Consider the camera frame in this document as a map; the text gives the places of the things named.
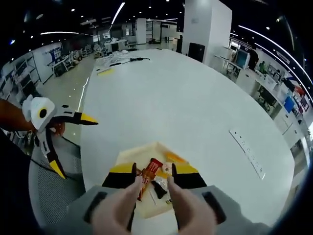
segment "candy wrapper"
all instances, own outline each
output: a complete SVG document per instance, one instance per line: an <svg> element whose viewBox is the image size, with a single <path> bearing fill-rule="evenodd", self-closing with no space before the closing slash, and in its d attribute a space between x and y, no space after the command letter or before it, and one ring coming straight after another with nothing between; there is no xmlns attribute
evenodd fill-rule
<svg viewBox="0 0 313 235"><path fill-rule="evenodd" d="M155 158L151 158L151 161L147 168L142 170L142 189L140 190L138 200L141 201L142 194L144 193L147 185L155 178L157 170L162 167L163 163L159 162Z"/></svg>

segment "power outlet strip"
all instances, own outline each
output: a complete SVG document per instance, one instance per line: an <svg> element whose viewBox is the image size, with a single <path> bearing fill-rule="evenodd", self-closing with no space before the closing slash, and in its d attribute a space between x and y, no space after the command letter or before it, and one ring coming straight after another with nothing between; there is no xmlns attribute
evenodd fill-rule
<svg viewBox="0 0 313 235"><path fill-rule="evenodd" d="M250 163L252 164L253 168L255 169L256 173L260 177L260 179L264 179L265 177L265 171L261 167L261 165L258 163L258 161L255 158L255 155L253 154L252 150L250 149L248 143L245 141L244 137L240 134L240 131L236 129L229 130L232 137L236 140L236 142L239 144L241 149L244 151L246 156L248 157Z"/></svg>

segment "floor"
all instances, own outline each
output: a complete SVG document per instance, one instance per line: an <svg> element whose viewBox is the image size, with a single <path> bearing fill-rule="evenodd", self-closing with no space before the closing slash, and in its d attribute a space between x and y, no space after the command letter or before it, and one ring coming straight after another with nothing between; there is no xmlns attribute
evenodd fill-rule
<svg viewBox="0 0 313 235"><path fill-rule="evenodd" d="M170 49L176 50L173 42L161 44L145 44L135 46L138 50L145 49ZM93 54L83 58L80 63L60 77L52 76L43 85L42 95L51 99L56 105L67 104L72 109L82 112L84 107L85 85L92 72L95 59ZM80 145L81 127L67 123L64 137L75 144Z"/></svg>

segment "cable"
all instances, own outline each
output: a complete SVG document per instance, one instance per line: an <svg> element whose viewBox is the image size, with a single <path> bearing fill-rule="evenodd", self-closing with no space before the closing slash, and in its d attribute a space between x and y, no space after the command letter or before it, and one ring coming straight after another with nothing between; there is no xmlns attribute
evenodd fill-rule
<svg viewBox="0 0 313 235"><path fill-rule="evenodd" d="M45 167L44 165L41 165L40 163L36 162L34 159L30 158L30 160L31 160L34 164L36 164L37 166L41 167L42 169L45 169L45 170L47 170L47 171L50 171L50 172L52 172L52 173L55 173L55 174L59 175L59 174L58 174L57 172L55 172L54 170L49 169L48 167ZM73 181L78 182L78 181L77 181L76 179L74 179L73 177L70 177L70 176L67 176L67 175L66 175L66 177L69 178L69 179L71 179L71 180L73 180Z"/></svg>

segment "white pillar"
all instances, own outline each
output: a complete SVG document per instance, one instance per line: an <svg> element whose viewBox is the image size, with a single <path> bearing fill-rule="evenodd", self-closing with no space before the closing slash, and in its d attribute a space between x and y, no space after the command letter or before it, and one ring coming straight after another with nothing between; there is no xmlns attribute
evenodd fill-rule
<svg viewBox="0 0 313 235"><path fill-rule="evenodd" d="M182 53L188 54L189 44L205 46L203 63L221 47L228 47L232 11L218 0L186 0Z"/></svg>
<svg viewBox="0 0 313 235"><path fill-rule="evenodd" d="M146 44L146 19L139 18L136 20L136 39L137 44Z"/></svg>

